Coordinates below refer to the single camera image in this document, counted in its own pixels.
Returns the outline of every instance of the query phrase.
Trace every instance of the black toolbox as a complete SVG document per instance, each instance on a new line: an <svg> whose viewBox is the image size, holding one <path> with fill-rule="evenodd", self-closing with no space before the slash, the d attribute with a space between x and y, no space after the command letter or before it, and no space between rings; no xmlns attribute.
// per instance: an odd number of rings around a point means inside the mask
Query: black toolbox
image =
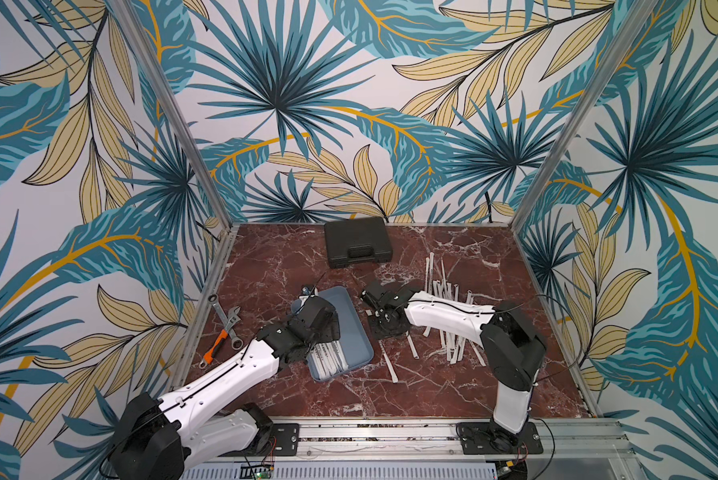
<svg viewBox="0 0 718 480"><path fill-rule="evenodd" d="M327 262L343 268L361 262L390 262L393 256L386 223L379 216L325 223Z"/></svg>

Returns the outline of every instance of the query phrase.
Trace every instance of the wire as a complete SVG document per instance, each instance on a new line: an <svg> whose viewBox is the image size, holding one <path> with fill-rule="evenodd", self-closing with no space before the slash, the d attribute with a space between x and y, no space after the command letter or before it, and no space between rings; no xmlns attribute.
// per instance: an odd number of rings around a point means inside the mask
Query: wire
<svg viewBox="0 0 718 480"><path fill-rule="evenodd" d="M316 283L314 283L314 287L313 287L313 289L311 290L311 294L310 294L309 296L314 296L314 292L316 291L316 285L319 284L319 282L321 281L321 279L324 278L324 276L325 276L326 274L327 274L327 270L325 270L325 272L324 272L323 274L321 274L321 276L318 278L318 280L316 281ZM295 313L293 314L293 316L294 316L294 315L297 315L297 313L299 313L299 312L303 309L303 306L304 306L304 305L305 305L305 302L302 302L301 308L297 309L297 312L295 312ZM250 341L247 342L247 348L245 348L244 353L241 354L241 358L239 359L239 361L238 361L237 363L235 363L233 366L231 366L230 369L228 369L228 370L226 370L225 372L221 373L220 375L218 375L218 376L215 377L214 379L211 379L209 382L207 382L206 385L203 385L202 387L200 387L200 388L194 390L194 391L191 393L191 395L189 395L189 396L183 398L183 401L182 401L182 402L185 404L185 401L186 401L186 400L189 400L189 399L193 398L194 396L198 395L202 390L206 389L207 387L209 387L210 385L212 385L213 383L215 383L215 382L218 381L219 379L223 378L223 376L224 376L226 373L228 373L228 372L230 372L231 370L233 370L234 368L236 368L236 366L237 366L239 363L241 363L242 360L245 359L245 356L247 356L247 351L250 349L250 345L252 345L252 340L254 340L256 336L258 336L258 333L260 333L261 330L263 330L263 327L261 327L260 329L258 329L258 331L252 336L252 338L250 339ZM138 426L137 428L133 429L126 437L124 437L124 439L123 439L121 442L119 442L119 443L117 443L116 445L114 445L114 447L112 447L112 448L108 451L108 454L106 454L106 456L104 456L103 460L100 462L100 465L98 465L98 473L99 473L101 476L103 476L104 478L108 478L109 480L118 480L119 477L117 477L117 476L115 476L115 475L107 475L107 474L104 474L104 473L103 473L103 465L104 465L106 462L110 462L111 455L113 455L113 453L116 451L116 449L119 448L120 446L122 446L125 442L127 442L127 440L129 440L130 437L132 437L136 432L138 432L138 431L141 430L142 428L144 428L144 427L146 427L147 425L149 425L149 424L150 424L151 422L153 422L156 418L158 418L158 417L160 417L160 416L163 416L165 413L167 413L167 412L169 412L170 410L172 410L172 408L175 408L176 406L179 406L179 405L181 405L181 404L176 402L174 405L171 405L170 407L168 407L168 408L166 408L166 409L164 409L164 410L161 410L160 412L155 413L155 414L154 414L153 416L151 416L150 418L144 420L143 423L140 424L140 426ZM274 447L276 447L275 444L274 444L274 446L271 447L271 453L273 453Z"/></svg>
<svg viewBox="0 0 718 480"><path fill-rule="evenodd" d="M559 302L557 299L555 299L555 298L552 297L551 295L546 295L545 293L536 293L535 295L532 296L532 298L530 298L530 299L527 300L527 301L521 302L521 303L520 303L519 305L517 305L517 306L512 306L512 307L509 308L508 310L496 310L495 313L505 313L505 312L510 312L510 311L512 311L512 310L516 310L516 309L520 308L521 306L527 305L527 303L529 303L530 301L532 301L533 299L535 299L535 298L537 298L537 297L539 297L539 296L543 296L543 297L545 297L545 298L547 298L547 299L549 299L549 300L552 300L553 302L556 302L556 303L560 306L560 308L561 308L565 313L567 313L567 315L569 315L570 318L572 318L572 314L570 313L570 311L567 309L567 307L566 307L562 302ZM442 301L440 301L440 300L410 300L410 301L407 302L407 303L412 303L412 302L419 302L419 303L441 303L442 305L450 306L451 308L454 308L455 310L458 310L458 311L460 311L460 312L467 313L467 314L470 314L470 315L480 315L480 314L484 314L484 313L489 313L489 312L469 312L469 311L463 310L463 309L461 309L460 307L457 307L457 306L455 306L455 305L453 305L453 304L451 304L451 303L442 302ZM543 380L550 379L550 378L553 377L553 376L559 375L560 373L564 373L564 372L566 372L567 370L573 368L574 365L578 365L578 364L580 363L580 360L582 360L581 357L583 356L583 354L584 354L584 351L581 350L580 354L578 355L578 358L575 358L575 362L570 363L567 367L565 367L564 370L559 370L558 372L554 372L554 373L551 373L550 375L546 375L545 377L541 377L540 379L537 379L537 380L535 381L535 383L537 384L537 383L542 382Z"/></svg>
<svg viewBox="0 0 718 480"><path fill-rule="evenodd" d="M537 473L534 477L532 477L530 480L537 480L540 475L543 475L544 472L546 472L546 469L548 469L549 465L551 465L551 461L554 460L554 453L556 453L556 438L554 438L554 432L551 431L551 428L549 428L549 424L546 423L546 420L543 420L542 418L535 418L536 420L540 420L544 423L546 426L546 429L549 431L549 434L551 435L551 456L549 457L548 463L546 463L546 466L543 470Z"/></svg>

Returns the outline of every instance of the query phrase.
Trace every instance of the marble table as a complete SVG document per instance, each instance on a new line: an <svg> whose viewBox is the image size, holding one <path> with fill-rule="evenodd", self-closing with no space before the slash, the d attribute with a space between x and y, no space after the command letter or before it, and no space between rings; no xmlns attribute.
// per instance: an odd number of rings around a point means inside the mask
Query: marble table
<svg viewBox="0 0 718 480"><path fill-rule="evenodd" d="M377 278L381 283L419 280L429 252L447 278L460 284L461 301L468 290L477 303L494 304L502 299L527 302L522 308L548 339L546 362L539 376L563 370L565 363L549 321L535 293L529 273L508 228L498 226L389 226L393 261L388 264L357 264L339 270L327 265L324 229L320 225L244 224L239 229L229 268L219 288L225 308L239 305L241 322L235 330L245 341L266 322L283 318L301 285L319 283L324 290L343 285L354 299L360 318L365 305L361 288ZM233 401L226 411L256 402L269 416L490 416L495 405L497 379L482 367L467 348L455 365L440 353L439 335L423 336L423 328L411 334L420 360L412 357L407 340L383 340L399 383L392 383L377 341L371 338L375 357L367 366L318 383L300 363L263 381ZM201 355L221 331L220 320L211 312L195 353L188 380L202 375ZM235 354L226 344L209 369ZM568 372L541 382L533 394L532 415L577 418L589 416Z"/></svg>

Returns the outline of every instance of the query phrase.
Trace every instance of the robotic arm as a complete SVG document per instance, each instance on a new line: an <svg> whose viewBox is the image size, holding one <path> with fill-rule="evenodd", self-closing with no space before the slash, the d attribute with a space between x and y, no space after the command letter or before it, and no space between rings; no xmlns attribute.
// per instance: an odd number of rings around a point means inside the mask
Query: robotic arm
<svg viewBox="0 0 718 480"><path fill-rule="evenodd" d="M546 355L546 340L516 304L468 305L409 286L394 293L378 282L364 289L362 299L374 309L370 327L378 338L402 334L410 325L430 326L482 346L498 380L489 443L498 452L516 452L527 436L529 400Z"/></svg>
<svg viewBox="0 0 718 480"><path fill-rule="evenodd" d="M498 451L517 451L546 342L515 305L467 305L406 286L394 293L377 282L367 286L362 298L373 306L371 330L378 338L404 333L412 324L480 344L499 381L489 423L491 444ZM158 399L143 393L131 400L106 459L121 480L176 480L185 469L226 452L261 452L271 420L257 406L248 404L226 417L213 415L288 364L304 360L314 345L339 338L333 305L308 297L287 322L264 327L246 349L201 378Z"/></svg>

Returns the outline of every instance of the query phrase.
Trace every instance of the mounting plate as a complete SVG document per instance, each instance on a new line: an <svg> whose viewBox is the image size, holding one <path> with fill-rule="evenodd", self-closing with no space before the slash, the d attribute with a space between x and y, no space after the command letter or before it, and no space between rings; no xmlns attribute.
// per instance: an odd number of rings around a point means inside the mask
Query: mounting plate
<svg viewBox="0 0 718 480"><path fill-rule="evenodd" d="M460 435L460 446L463 447L464 455L506 455L507 453L495 448L491 442L489 422L461 422L457 424L457 432ZM471 435L463 435L461 432L466 429ZM527 446L527 455L538 455L544 452L544 446L540 442L538 429L532 422L525 422L524 428L518 434L519 445Z"/></svg>
<svg viewBox="0 0 718 480"><path fill-rule="evenodd" d="M301 426L297 423L275 423L271 436L276 438L277 457L294 457L297 454L297 442L300 439Z"/></svg>

